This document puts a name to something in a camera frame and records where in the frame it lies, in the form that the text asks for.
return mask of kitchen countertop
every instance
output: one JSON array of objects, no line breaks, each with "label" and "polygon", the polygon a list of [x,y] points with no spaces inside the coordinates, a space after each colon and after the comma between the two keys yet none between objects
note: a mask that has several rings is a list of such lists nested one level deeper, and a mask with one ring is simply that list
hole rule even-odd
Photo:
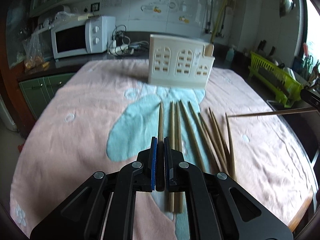
[{"label": "kitchen countertop", "polygon": [[149,52],[142,52],[133,56],[113,56],[106,52],[99,54],[88,54],[51,60],[50,64],[43,68],[42,66],[34,67],[25,73],[17,76],[17,81],[22,82],[33,78],[40,78],[63,73],[75,73],[83,65],[92,60],[109,60],[109,59],[148,59]]}]

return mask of clear plastic bag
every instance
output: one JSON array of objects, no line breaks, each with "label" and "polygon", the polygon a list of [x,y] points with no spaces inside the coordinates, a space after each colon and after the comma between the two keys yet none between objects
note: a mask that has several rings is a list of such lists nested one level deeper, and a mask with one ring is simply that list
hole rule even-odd
[{"label": "clear plastic bag", "polygon": [[28,39],[22,42],[22,44],[26,51],[24,65],[27,70],[44,63],[44,54],[39,40],[38,27]]}]

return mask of white microwave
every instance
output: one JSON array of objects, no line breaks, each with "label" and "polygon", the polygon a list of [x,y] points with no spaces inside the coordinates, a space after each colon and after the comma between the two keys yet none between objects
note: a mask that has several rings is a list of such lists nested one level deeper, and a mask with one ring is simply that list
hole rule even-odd
[{"label": "white microwave", "polygon": [[97,16],[87,20],[71,20],[51,29],[54,58],[106,51],[112,42],[115,25],[115,17]]}]

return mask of pink blanket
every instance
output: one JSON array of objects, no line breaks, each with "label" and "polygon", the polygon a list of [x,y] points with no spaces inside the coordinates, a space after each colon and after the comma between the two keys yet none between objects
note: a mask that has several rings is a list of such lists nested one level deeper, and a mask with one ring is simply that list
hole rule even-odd
[{"label": "pink blanket", "polygon": [[[160,100],[165,121],[172,100],[191,100],[202,112],[210,106],[225,138],[225,112],[271,110],[230,70],[213,68],[205,91],[150,86],[144,83],[147,76],[148,61],[92,61],[58,90],[30,133],[13,176],[11,216],[27,236],[95,171],[119,171],[148,148],[151,136],[157,136]],[[127,134],[140,119],[138,136],[146,138]],[[313,179],[299,144],[277,116],[232,118],[230,125],[237,182],[288,224]],[[194,162],[183,124],[182,129],[185,159]],[[117,154],[119,140],[127,149]],[[216,172],[206,160],[205,165],[207,172]],[[137,193],[134,239],[187,239],[186,211],[169,213],[164,202],[160,193]]]}]

